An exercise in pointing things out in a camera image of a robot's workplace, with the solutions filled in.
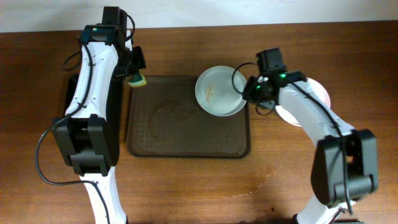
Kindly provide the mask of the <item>green yellow sponge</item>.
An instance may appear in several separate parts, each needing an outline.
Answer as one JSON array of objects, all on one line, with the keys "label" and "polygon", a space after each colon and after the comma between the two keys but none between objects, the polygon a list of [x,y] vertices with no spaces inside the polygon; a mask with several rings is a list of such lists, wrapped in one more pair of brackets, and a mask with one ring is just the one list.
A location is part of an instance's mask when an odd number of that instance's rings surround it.
[{"label": "green yellow sponge", "polygon": [[136,73],[131,75],[127,83],[131,88],[139,88],[146,85],[147,81],[145,76],[140,71],[137,71]]}]

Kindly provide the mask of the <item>pale green plate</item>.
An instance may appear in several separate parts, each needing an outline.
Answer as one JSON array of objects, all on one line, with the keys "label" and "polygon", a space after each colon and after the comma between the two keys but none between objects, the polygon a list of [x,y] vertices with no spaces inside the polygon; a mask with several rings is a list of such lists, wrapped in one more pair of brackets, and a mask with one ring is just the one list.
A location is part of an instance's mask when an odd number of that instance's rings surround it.
[{"label": "pale green plate", "polygon": [[219,65],[205,70],[195,84],[198,104],[209,114],[231,116],[246,104],[241,92],[246,79],[240,72],[233,77],[234,68]]}]

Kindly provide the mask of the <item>white plate front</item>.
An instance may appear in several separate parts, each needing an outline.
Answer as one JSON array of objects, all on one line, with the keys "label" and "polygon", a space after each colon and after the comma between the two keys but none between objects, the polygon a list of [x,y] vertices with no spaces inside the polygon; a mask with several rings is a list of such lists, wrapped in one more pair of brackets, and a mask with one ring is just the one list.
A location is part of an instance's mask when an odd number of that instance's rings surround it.
[{"label": "white plate front", "polygon": [[[314,91],[315,95],[321,100],[327,107],[331,108],[331,100],[328,92],[326,89],[316,80],[307,78],[308,83],[310,84],[312,90]],[[300,127],[299,122],[282,106],[276,106],[276,112],[278,115],[287,123]]]}]

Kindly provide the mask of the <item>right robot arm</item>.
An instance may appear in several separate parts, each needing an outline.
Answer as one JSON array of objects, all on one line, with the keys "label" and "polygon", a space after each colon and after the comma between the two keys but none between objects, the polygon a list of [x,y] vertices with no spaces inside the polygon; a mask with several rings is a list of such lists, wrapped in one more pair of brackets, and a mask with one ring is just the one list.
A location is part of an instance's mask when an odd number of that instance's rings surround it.
[{"label": "right robot arm", "polygon": [[378,189],[377,140],[368,129],[343,121],[314,93],[302,72],[250,77],[243,98],[263,108],[274,102],[288,111],[315,145],[313,196],[293,223],[333,223]]}]

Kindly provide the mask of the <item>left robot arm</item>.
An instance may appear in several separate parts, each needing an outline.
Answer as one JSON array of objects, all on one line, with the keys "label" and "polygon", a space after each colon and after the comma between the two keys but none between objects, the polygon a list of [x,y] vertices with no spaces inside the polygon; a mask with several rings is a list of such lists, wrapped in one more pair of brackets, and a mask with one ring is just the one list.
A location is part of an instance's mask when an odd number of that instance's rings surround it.
[{"label": "left robot arm", "polygon": [[54,138],[66,165],[88,192],[96,223],[127,223],[116,185],[123,81],[146,85],[144,55],[120,25],[88,25],[80,36],[81,68]]}]

